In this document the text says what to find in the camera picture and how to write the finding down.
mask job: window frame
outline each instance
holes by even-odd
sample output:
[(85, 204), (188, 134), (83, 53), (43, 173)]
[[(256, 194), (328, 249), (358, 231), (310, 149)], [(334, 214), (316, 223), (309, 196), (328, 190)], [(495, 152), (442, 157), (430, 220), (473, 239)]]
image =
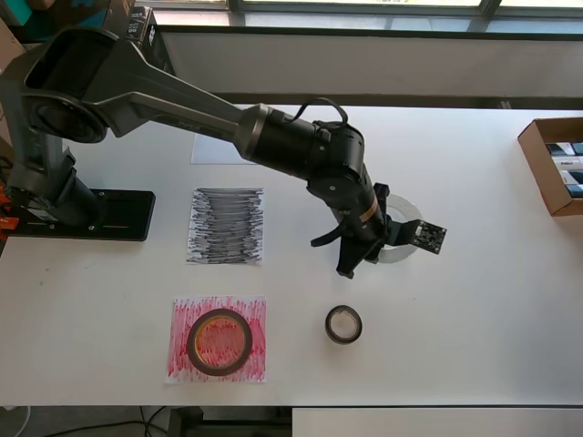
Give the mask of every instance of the window frame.
[(432, 5), (347, 5), (301, 3), (297, 1), (246, 1), (225, 0), (222, 2), (172, 2), (164, 0), (140, 0), (141, 5), (158, 9), (228, 11), (232, 13), (312, 13), (348, 15), (400, 15), (400, 16), (453, 16), (496, 18), (581, 18), (583, 7), (526, 7), (502, 6), (502, 0), (481, 0), (476, 6), (432, 6)]

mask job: black cable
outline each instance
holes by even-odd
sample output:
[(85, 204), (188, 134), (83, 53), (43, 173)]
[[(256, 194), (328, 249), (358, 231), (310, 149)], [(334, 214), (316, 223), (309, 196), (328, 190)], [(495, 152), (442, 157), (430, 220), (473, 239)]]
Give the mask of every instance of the black cable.
[(325, 129), (338, 129), (340, 127), (345, 127), (346, 125), (348, 125), (348, 114), (346, 114), (346, 111), (344, 111), (344, 109), (341, 106), (339, 106), (337, 103), (333, 102), (331, 99), (326, 98), (326, 97), (317, 97), (313, 100), (309, 100), (306, 103), (304, 103), (300, 107), (300, 109), (298, 110), (296, 115), (293, 116), (290, 123), (293, 123), (295, 120), (300, 118), (303, 114), (303, 111), (305, 111), (308, 106), (313, 105), (314, 103), (318, 103), (318, 102), (325, 103), (326, 105), (329, 105), (329, 106), (333, 107), (334, 109), (336, 109), (338, 111), (338, 114), (340, 114), (340, 117), (343, 120), (340, 123), (319, 121), (318, 124), (321, 127), (325, 128)]
[(154, 414), (152, 414), (148, 420), (148, 423), (146, 423), (146, 429), (144, 429), (144, 437), (147, 437), (147, 434), (149, 433), (149, 427), (153, 427), (153, 428), (158, 428), (158, 426), (154, 425), (152, 422), (154, 421), (154, 418), (158, 415), (159, 412), (161, 412), (162, 410), (164, 410), (166, 407), (160, 407), (156, 410), (156, 412), (154, 412)]
[[(139, 415), (142, 417), (142, 421), (145, 422), (146, 421), (146, 417), (144, 416), (144, 410), (142, 409), (142, 407), (139, 407)], [(145, 427), (145, 434), (147, 433), (149, 437), (152, 437), (152, 434), (149, 431), (148, 425), (146, 424)]]
[(104, 425), (83, 426), (81, 428), (74, 428), (72, 430), (55, 432), (54, 434), (48, 434), (48, 435), (45, 435), (44, 437), (57, 437), (59, 435), (72, 434), (73, 432), (97, 430), (100, 428), (114, 428), (116, 426), (125, 426), (125, 425), (145, 425), (148, 427), (151, 426), (155, 430), (158, 430), (160, 432), (164, 432), (165, 434), (168, 434), (168, 431), (166, 431), (164, 428), (162, 428), (161, 426), (154, 425), (153, 423), (143, 422), (143, 421), (127, 421), (127, 422), (117, 422), (117, 423), (106, 423)]

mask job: orange band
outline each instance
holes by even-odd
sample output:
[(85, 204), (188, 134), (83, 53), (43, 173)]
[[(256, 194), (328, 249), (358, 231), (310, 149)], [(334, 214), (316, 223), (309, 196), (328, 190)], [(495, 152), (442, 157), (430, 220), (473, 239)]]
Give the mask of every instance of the orange band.
[(371, 207), (368, 208), (367, 211), (359, 217), (361, 222), (364, 223), (366, 220), (368, 220), (370, 217), (372, 217), (374, 212), (376, 211), (376, 209), (378, 207), (379, 207), (379, 202), (376, 200), (376, 196), (375, 196), (373, 204), (371, 205)]

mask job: box contents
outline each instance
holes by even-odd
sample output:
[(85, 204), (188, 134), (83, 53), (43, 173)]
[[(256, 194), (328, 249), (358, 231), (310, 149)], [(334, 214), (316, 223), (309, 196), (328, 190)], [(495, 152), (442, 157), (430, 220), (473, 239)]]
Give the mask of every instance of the box contents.
[(575, 156), (571, 143), (547, 143), (551, 157)]
[(156, 18), (151, 7), (136, 6), (131, 12), (126, 39), (132, 41), (155, 68), (174, 76), (174, 68), (162, 34), (157, 32)]
[(583, 156), (577, 156), (583, 143), (547, 143), (547, 149), (571, 197), (583, 198)]

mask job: tape roll on red paper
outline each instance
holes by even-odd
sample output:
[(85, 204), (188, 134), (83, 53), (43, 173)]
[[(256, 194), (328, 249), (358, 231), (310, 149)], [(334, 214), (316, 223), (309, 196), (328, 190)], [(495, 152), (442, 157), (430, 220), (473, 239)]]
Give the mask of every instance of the tape roll on red paper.
[(251, 327), (238, 312), (211, 310), (192, 325), (187, 354), (198, 371), (209, 376), (227, 376), (243, 367), (252, 343)]

